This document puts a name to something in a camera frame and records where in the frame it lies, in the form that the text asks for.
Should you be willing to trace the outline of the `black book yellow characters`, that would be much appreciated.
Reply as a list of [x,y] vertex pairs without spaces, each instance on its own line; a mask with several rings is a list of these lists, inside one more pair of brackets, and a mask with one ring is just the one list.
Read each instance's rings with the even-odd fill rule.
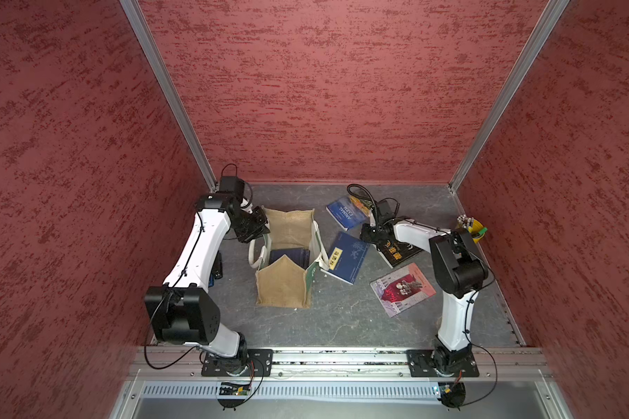
[[391,268],[396,268],[423,251],[419,247],[395,239],[384,240],[376,244],[375,247],[385,263]]

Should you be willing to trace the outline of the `Animal Farm blue book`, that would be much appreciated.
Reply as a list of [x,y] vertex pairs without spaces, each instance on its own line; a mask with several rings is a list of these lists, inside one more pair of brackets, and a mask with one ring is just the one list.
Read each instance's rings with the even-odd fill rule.
[[370,209],[356,197],[344,196],[326,206],[328,214],[345,231],[370,220]]

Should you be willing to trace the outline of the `dark blue book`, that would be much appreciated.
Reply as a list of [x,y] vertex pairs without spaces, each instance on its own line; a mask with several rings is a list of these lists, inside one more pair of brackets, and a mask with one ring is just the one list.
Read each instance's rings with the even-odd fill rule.
[[269,264],[277,262],[280,258],[287,257],[293,263],[302,269],[306,269],[310,265],[310,251],[305,248],[290,248],[272,250],[270,252]]
[[339,232],[331,246],[328,265],[323,269],[323,275],[354,285],[368,249],[369,245],[362,240],[346,232]]

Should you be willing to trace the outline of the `green burlap canvas bag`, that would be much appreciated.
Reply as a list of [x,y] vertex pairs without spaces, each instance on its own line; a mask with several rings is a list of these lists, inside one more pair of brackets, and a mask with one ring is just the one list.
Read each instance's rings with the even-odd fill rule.
[[[255,270],[259,307],[309,309],[314,277],[328,265],[315,212],[278,211],[266,209],[270,233],[263,236],[264,244],[258,257],[254,256],[255,242],[250,243],[248,259]],[[310,265],[300,268],[287,257],[269,264],[272,250],[305,248],[310,251]]]

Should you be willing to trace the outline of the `pink red book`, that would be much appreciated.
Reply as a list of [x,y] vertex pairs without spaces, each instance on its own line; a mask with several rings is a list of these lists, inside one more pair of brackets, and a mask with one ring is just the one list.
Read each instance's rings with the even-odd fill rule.
[[390,318],[436,295],[434,287],[415,263],[371,282],[370,287]]

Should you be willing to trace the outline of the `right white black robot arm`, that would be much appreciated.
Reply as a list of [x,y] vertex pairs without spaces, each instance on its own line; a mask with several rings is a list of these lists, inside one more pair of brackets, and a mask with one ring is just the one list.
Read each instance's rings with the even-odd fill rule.
[[473,361],[473,304],[490,274],[471,234],[465,229],[442,230],[407,219],[381,226],[365,223],[360,238],[370,244],[394,238],[430,252],[443,307],[436,344],[426,364],[440,376],[457,375]]

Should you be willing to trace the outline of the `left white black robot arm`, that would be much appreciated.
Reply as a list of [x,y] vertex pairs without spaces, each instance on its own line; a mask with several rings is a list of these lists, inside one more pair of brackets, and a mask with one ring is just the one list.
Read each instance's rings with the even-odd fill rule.
[[262,209],[252,211],[242,192],[202,197],[182,254],[161,286],[144,296],[154,338],[159,343],[193,347],[211,354],[227,375],[243,375],[251,366],[246,339],[221,322],[218,305],[208,293],[219,267],[219,248],[229,230],[241,243],[269,232]]

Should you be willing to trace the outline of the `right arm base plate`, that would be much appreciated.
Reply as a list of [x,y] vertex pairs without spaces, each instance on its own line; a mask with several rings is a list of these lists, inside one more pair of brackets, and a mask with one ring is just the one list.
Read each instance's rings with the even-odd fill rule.
[[473,352],[469,348],[449,351],[435,349],[411,349],[405,352],[411,377],[421,378],[477,378],[480,372]]

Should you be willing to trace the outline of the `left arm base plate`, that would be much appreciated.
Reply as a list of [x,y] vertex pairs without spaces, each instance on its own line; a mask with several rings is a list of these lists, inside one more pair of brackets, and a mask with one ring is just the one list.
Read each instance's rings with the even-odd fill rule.
[[206,354],[201,368],[202,377],[261,378],[271,375],[274,359],[272,349],[248,349],[238,357],[225,358]]

